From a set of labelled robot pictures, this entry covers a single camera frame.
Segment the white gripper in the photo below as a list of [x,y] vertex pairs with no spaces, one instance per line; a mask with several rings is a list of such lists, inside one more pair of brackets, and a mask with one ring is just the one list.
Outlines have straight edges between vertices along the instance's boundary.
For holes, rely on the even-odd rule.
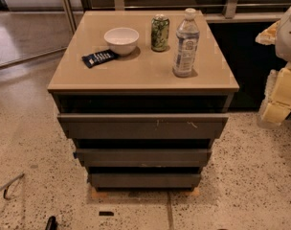
[[291,6],[280,21],[257,35],[256,42],[262,45],[276,43],[276,55],[289,61],[279,71],[270,71],[258,112],[262,122],[280,125],[291,113]]

